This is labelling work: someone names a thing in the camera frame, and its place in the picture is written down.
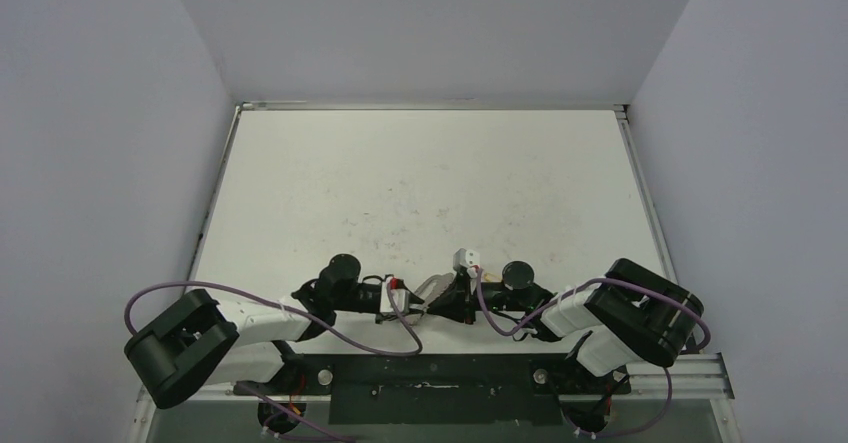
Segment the silver carabiner keyring with rings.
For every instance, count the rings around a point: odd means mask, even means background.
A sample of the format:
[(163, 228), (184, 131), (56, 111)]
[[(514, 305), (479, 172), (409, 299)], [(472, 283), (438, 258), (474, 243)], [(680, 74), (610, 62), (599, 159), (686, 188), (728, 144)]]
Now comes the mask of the silver carabiner keyring with rings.
[(414, 294), (422, 300), (423, 306), (429, 307), (451, 288), (454, 280), (454, 273), (432, 275), (414, 290)]

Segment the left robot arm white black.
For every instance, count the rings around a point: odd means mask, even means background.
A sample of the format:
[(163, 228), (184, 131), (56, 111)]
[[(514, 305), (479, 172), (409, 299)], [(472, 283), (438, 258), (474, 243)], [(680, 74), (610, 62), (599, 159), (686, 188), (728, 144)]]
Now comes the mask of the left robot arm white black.
[(351, 254), (338, 254), (317, 278), (289, 297), (271, 300), (222, 284), (184, 281), (185, 293), (136, 328), (134, 305), (152, 285), (130, 297), (123, 311), (130, 338), (124, 354), (159, 409), (182, 404), (202, 387), (222, 382), (262, 383), (282, 394), (297, 383), (297, 364), (273, 350), (328, 332), (347, 344), (367, 347), (335, 329), (340, 312), (394, 317), (407, 330), (408, 316), (424, 312), (424, 299), (391, 275), (360, 275)]

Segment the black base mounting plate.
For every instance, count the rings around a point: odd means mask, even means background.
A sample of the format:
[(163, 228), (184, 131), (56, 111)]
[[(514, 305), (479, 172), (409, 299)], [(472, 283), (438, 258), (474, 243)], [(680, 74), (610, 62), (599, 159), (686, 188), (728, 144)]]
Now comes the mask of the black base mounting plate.
[(289, 357), (252, 390), (269, 397), (326, 397), (334, 425), (557, 425), (560, 402), (601, 413), (631, 391), (624, 367), (596, 377), (564, 353), (424, 354), (409, 358), (353, 354)]

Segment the aluminium front rail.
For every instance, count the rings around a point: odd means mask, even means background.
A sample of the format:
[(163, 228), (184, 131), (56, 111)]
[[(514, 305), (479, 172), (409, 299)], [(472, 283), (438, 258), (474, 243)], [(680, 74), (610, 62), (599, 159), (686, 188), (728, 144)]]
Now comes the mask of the aluminium front rail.
[(313, 354), (295, 357), (267, 383), (207, 383), (190, 399), (249, 397), (254, 392), (296, 402), (328, 401), (357, 392), (379, 398), (390, 393), (449, 395), (477, 392), (494, 398), (557, 395), (564, 401), (589, 401), (607, 391), (616, 396), (681, 399), (731, 398), (732, 386), (721, 355), (683, 355), (664, 369), (646, 362), (622, 366), (595, 377), (576, 361), (557, 353), (429, 354), (407, 359), (376, 355)]

